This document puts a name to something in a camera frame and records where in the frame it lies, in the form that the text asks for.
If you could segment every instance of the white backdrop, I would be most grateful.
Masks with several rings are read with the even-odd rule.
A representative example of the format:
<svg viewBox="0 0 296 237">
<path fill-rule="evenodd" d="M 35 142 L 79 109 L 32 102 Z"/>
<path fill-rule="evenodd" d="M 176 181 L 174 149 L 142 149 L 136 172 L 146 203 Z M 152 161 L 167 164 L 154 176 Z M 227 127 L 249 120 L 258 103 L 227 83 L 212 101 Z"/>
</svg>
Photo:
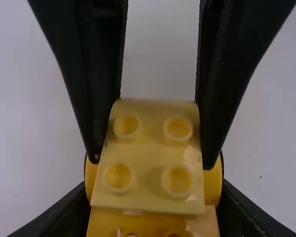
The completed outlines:
<svg viewBox="0 0 296 237">
<path fill-rule="evenodd" d="M 130 0 L 122 95 L 193 99 L 198 2 L 140 1 Z M 256 69 L 223 152 L 225 177 L 296 231 L 296 8 Z M 81 182 L 83 156 L 61 73 L 30 7 L 0 0 L 0 236 Z"/>
</svg>

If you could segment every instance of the yellow plastic block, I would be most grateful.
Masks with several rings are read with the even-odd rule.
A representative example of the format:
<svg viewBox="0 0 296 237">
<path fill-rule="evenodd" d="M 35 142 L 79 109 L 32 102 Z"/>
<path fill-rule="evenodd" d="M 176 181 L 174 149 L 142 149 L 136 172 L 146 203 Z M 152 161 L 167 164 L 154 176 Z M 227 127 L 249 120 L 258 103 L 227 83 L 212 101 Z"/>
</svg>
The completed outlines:
<svg viewBox="0 0 296 237">
<path fill-rule="evenodd" d="M 87 237 L 219 237 L 216 210 L 206 206 L 205 213 L 189 220 L 182 215 L 139 212 L 92 207 Z"/>
<path fill-rule="evenodd" d="M 195 103 L 117 101 L 111 110 L 91 206 L 204 213 L 199 147 Z"/>
<path fill-rule="evenodd" d="M 89 202 L 91 201 L 97 171 L 98 165 L 92 164 L 89 158 L 87 158 L 85 164 L 84 183 L 86 195 Z M 214 168 L 211 170 L 204 170 L 203 175 L 205 205 L 217 206 L 222 192 L 222 163 L 220 156 L 218 157 Z"/>
</svg>

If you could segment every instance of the yellow plastic part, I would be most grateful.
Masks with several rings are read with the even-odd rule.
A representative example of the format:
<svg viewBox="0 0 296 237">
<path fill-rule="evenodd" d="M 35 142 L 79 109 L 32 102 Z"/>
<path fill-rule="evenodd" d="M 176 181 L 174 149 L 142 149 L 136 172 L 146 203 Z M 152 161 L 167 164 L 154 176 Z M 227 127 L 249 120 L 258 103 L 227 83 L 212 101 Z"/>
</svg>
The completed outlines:
<svg viewBox="0 0 296 237">
<path fill-rule="evenodd" d="M 92 164 L 89 158 L 86 159 L 84 184 L 89 202 L 91 201 L 98 167 L 99 166 L 97 164 Z M 220 156 L 218 157 L 213 169 L 203 171 L 203 177 L 205 204 L 217 207 L 222 192 L 222 163 Z"/>
<path fill-rule="evenodd" d="M 92 207 L 87 237 L 219 237 L 216 210 L 189 220 L 182 215 L 142 212 L 125 215 L 121 210 Z"/>
<path fill-rule="evenodd" d="M 194 102 L 116 101 L 91 206 L 199 215 L 205 211 Z"/>
</svg>

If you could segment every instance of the lego stud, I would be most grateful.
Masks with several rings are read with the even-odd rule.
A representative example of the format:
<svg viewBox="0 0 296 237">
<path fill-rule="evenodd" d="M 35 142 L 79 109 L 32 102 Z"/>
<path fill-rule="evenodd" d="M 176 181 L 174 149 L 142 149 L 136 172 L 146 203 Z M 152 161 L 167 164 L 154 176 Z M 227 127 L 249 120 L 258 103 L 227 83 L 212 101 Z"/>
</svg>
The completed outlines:
<svg viewBox="0 0 296 237">
<path fill-rule="evenodd" d="M 120 237 L 139 237 L 136 230 L 133 229 L 125 229 L 120 233 Z"/>
<path fill-rule="evenodd" d="M 140 128 L 140 120 L 134 115 L 119 116 L 113 124 L 113 132 L 120 141 L 132 141 Z"/>
<path fill-rule="evenodd" d="M 190 231 L 168 231 L 164 237 L 193 237 Z"/>
<path fill-rule="evenodd" d="M 102 181 L 111 193 L 124 195 L 133 188 L 136 177 L 130 166 L 124 163 L 115 163 L 105 167 Z"/>
<path fill-rule="evenodd" d="M 164 139 L 173 144 L 186 143 L 193 134 L 191 122 L 184 117 L 173 117 L 163 125 Z"/>
<path fill-rule="evenodd" d="M 186 198 L 194 188 L 194 176 L 191 170 L 177 164 L 165 168 L 161 173 L 161 187 L 165 193 L 173 198 Z"/>
</svg>

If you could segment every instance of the lego brick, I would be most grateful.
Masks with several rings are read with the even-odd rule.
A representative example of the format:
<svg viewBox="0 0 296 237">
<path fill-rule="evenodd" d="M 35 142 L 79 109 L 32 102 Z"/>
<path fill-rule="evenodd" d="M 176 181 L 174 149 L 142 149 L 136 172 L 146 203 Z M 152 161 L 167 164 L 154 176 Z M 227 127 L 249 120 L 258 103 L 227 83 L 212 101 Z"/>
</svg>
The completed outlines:
<svg viewBox="0 0 296 237">
<path fill-rule="evenodd" d="M 142 212 L 123 214 L 111 208 L 92 207 L 87 237 L 219 237 L 214 206 L 194 219 L 184 215 Z"/>
<path fill-rule="evenodd" d="M 91 206 L 202 214 L 199 144 L 195 103 L 117 101 L 111 110 Z"/>
</svg>

